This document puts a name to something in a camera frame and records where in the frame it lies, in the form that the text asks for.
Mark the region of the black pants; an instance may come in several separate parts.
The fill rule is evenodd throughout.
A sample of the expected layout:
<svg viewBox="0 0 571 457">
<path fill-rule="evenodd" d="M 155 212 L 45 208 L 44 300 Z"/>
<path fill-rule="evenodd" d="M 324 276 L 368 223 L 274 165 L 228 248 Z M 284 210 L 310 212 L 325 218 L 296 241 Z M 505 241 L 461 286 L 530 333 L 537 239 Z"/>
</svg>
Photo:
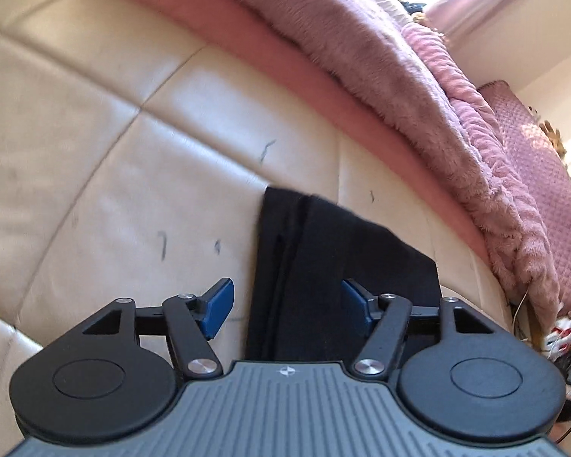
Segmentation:
<svg viewBox="0 0 571 457">
<path fill-rule="evenodd" d="M 417 307 L 442 301 L 431 258 L 323 198 L 267 189 L 258 235 L 247 360 L 351 363 L 364 337 L 342 302 L 346 278 Z"/>
</svg>

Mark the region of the salmon pink bed sheet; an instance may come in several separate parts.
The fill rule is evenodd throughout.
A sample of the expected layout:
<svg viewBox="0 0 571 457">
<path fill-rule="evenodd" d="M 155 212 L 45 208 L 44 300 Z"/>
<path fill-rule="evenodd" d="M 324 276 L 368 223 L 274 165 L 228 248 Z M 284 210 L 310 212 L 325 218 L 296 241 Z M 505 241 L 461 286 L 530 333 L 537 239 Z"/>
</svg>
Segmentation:
<svg viewBox="0 0 571 457">
<path fill-rule="evenodd" d="M 295 93 L 397 173 L 483 262 L 484 237 L 419 153 L 331 74 L 235 0 L 134 0 L 193 30 Z"/>
</svg>

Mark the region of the beige leather mattress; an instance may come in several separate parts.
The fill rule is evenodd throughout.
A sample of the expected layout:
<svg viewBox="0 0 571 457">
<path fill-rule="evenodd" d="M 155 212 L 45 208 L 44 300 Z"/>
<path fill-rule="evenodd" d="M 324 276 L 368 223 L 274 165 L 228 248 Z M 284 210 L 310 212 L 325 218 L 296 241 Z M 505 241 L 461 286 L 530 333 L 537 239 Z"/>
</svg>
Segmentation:
<svg viewBox="0 0 571 457">
<path fill-rule="evenodd" d="M 134 0 L 0 0 L 0 456 L 13 371 L 111 300 L 232 278 L 240 358 L 265 189 L 320 195 L 432 258 L 502 326 L 499 282 L 374 154 L 295 93 Z"/>
</svg>

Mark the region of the pink fluffy blanket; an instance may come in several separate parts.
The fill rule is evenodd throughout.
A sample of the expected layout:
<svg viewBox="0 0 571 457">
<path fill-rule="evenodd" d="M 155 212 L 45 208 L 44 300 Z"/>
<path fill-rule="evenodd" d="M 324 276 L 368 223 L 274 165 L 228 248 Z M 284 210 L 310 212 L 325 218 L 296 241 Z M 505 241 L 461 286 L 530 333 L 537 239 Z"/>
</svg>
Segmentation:
<svg viewBox="0 0 571 457">
<path fill-rule="evenodd" d="M 375 0 L 237 1 L 410 142 L 483 233 L 506 293 L 526 298 L 542 329 L 551 329 L 560 290 L 547 230 L 474 88 L 448 99 L 405 40 L 405 26 Z"/>
</svg>

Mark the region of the pink quilted pillow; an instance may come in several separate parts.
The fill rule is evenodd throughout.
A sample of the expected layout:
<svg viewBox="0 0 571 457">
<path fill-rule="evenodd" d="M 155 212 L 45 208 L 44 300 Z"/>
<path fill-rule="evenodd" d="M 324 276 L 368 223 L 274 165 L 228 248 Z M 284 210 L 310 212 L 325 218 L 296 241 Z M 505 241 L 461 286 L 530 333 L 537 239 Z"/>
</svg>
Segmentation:
<svg viewBox="0 0 571 457">
<path fill-rule="evenodd" d="M 481 87 L 511 161 L 547 229 L 560 286 L 561 316 L 571 316 L 571 177 L 535 115 L 503 80 Z"/>
</svg>

